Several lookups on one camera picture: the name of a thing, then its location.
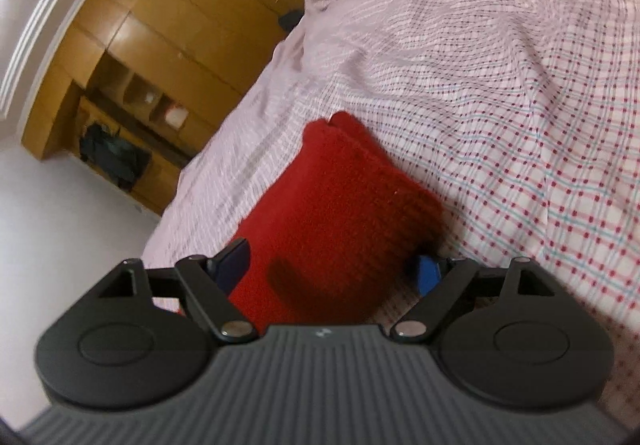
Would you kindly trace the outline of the red knitted cardigan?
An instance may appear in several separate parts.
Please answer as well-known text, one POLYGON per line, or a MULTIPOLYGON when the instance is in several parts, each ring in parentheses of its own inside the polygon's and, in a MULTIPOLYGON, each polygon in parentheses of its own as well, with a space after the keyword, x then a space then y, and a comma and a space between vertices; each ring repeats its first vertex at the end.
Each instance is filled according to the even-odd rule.
POLYGON ((259 332, 361 324, 443 231, 438 198, 340 111, 306 125, 299 153, 240 223, 250 268, 230 300, 259 332))

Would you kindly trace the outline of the wooden wardrobe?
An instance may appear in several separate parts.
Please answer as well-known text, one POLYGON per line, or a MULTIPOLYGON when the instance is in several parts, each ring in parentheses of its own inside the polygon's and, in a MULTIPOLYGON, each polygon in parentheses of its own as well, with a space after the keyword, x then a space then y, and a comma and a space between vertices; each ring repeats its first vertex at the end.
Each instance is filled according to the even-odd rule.
POLYGON ((85 0, 43 75, 22 135, 44 160, 79 157, 99 123, 151 153, 129 191, 154 212, 270 61, 278 18, 303 0, 85 0), (189 111, 179 131, 171 106, 189 111))

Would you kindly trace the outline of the pink checkered bed sheet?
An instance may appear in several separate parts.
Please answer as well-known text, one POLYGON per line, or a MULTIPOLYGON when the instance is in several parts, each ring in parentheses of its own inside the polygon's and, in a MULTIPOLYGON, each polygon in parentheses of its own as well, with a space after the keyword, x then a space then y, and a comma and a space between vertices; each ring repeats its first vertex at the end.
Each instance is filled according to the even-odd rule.
POLYGON ((204 150, 146 245, 150 267, 226 243, 345 110, 444 204, 442 251, 529 255, 593 309, 602 402, 639 422, 639 0, 305 0, 301 23, 204 150))

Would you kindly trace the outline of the black garment in wardrobe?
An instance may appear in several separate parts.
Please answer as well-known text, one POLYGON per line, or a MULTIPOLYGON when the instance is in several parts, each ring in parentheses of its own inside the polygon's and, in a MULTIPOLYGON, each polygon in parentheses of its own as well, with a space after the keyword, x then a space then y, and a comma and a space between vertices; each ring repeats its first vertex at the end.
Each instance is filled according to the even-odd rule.
POLYGON ((79 157, 91 163, 124 191, 132 191, 151 161, 151 153, 112 134, 99 123, 86 128, 79 139, 79 157))

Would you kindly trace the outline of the white red item on shelf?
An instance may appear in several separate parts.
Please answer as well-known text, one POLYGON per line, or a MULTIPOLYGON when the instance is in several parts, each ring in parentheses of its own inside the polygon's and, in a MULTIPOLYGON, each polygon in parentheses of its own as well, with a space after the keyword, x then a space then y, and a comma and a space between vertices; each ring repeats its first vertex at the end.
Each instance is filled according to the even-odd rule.
POLYGON ((188 110, 182 107, 171 106, 164 113, 164 122, 173 130, 179 131, 188 116, 188 110))

